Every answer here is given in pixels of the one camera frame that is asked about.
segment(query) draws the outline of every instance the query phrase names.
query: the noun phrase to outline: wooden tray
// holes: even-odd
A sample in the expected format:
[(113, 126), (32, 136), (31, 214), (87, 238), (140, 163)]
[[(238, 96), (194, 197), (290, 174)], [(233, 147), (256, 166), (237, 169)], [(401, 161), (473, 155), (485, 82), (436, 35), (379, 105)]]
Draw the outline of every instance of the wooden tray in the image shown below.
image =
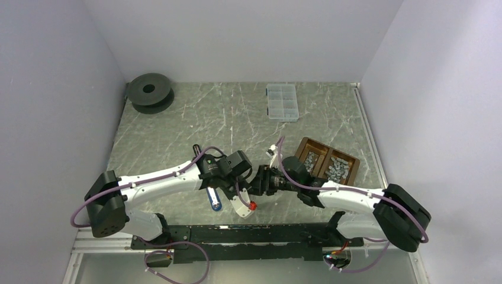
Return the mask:
[(333, 161), (331, 159), (332, 157), (335, 160), (337, 158), (340, 158), (344, 161), (347, 161), (349, 166), (349, 174), (347, 175), (347, 178), (340, 180), (339, 184), (341, 185), (354, 184), (354, 180), (356, 179), (356, 174), (361, 163), (361, 161), (356, 157), (338, 151), (308, 137), (304, 137), (301, 140), (300, 146), (298, 147), (295, 156), (305, 164), (307, 170), (311, 175), (323, 179), (328, 178), (326, 171), (330, 166), (333, 166)]

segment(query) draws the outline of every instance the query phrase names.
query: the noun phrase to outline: gray marble surface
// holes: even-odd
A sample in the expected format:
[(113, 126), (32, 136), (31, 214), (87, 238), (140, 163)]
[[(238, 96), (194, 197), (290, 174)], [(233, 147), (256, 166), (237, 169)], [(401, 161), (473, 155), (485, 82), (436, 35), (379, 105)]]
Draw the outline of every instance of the gray marble surface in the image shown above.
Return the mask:
[[(296, 83), (300, 119), (273, 122), (266, 115), (267, 83), (176, 83), (174, 103), (156, 115), (139, 114), (130, 102), (114, 141), (109, 170), (117, 176), (166, 169), (192, 159), (192, 145), (244, 150), (256, 171), (265, 150), (285, 135), (284, 154), (310, 137), (361, 160), (355, 186), (378, 188), (379, 179), (361, 114), (348, 83)], [(304, 205), (293, 192), (253, 197), (258, 204), (240, 218), (220, 192), (223, 209), (210, 208), (204, 190), (165, 196), (139, 207), (162, 213), (169, 224), (278, 224), (325, 222), (333, 210)]]

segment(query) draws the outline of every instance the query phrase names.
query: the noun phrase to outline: clear plastic organizer box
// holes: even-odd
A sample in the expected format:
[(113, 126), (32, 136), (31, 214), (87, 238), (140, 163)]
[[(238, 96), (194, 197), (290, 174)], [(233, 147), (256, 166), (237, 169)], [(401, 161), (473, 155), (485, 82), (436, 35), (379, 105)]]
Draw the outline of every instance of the clear plastic organizer box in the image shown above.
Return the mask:
[(295, 122), (298, 112), (297, 91), (293, 84), (268, 84), (268, 118), (280, 122)]

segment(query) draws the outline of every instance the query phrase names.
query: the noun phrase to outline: gray wall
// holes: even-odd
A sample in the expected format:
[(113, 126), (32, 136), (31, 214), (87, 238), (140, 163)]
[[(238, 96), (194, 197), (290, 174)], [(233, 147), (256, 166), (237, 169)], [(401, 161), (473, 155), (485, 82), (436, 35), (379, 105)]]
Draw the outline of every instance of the gray wall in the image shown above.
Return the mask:
[(403, 0), (84, 0), (125, 78), (359, 82)]
[(61, 283), (123, 88), (82, 1), (1, 1), (0, 283)]
[(390, 182), (432, 214), (432, 283), (502, 283), (500, 15), (500, 1), (404, 1), (362, 80)]

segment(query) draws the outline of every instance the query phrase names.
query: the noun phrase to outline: black tape roll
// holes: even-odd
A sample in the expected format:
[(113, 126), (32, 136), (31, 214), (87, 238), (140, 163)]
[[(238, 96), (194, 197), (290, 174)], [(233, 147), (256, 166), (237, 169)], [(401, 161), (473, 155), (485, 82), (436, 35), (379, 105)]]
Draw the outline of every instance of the black tape roll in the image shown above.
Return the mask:
[(127, 86), (127, 98), (134, 109), (143, 114), (156, 114), (174, 101), (170, 80), (157, 73), (148, 73), (134, 79)]

